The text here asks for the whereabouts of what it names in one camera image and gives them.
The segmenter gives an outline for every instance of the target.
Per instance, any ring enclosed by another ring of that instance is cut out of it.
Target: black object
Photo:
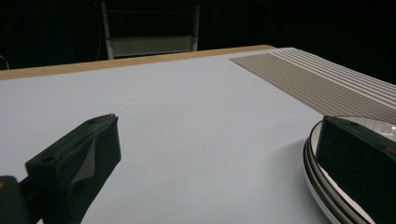
[[[318,164],[378,223],[396,221],[396,143],[358,123],[325,116]]]
[[[80,223],[120,161],[117,121],[85,121],[26,162],[19,184],[0,176],[0,223]]]

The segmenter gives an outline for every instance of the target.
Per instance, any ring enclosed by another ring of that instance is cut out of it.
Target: white table
[[[0,81],[1,175],[114,113],[122,159],[83,223],[327,223],[303,167],[322,116],[229,60],[268,50]]]

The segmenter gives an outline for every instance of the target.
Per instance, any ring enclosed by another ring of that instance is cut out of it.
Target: striped mat
[[[396,86],[299,49],[232,58],[322,115],[396,124]]]

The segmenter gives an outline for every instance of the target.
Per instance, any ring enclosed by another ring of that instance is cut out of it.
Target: wooden table edge
[[[70,64],[61,64],[61,65],[43,66],[43,67],[34,67],[34,68],[11,69],[11,70],[0,71],[0,80],[25,78],[25,77],[52,76],[52,75],[92,71],[92,70],[99,70],[106,68],[146,64],[146,63],[164,63],[164,62],[172,62],[177,60],[202,58],[208,56],[240,53],[240,52],[263,50],[263,49],[274,49],[274,47],[269,45],[258,45],[258,46],[248,46],[248,47],[239,47],[239,48],[230,48],[230,49],[211,49],[211,50],[201,50],[201,51],[192,51],[192,52],[183,52],[183,53],[143,56],[136,58],[117,59],[117,60],[99,61],[99,62],[91,62],[91,63],[70,63]]]

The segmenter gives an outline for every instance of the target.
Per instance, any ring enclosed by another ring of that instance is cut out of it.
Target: table surface
[[[122,159],[84,223],[328,223],[303,166],[322,116],[230,61],[274,50],[1,72],[2,175],[22,180],[38,152],[114,113]]]

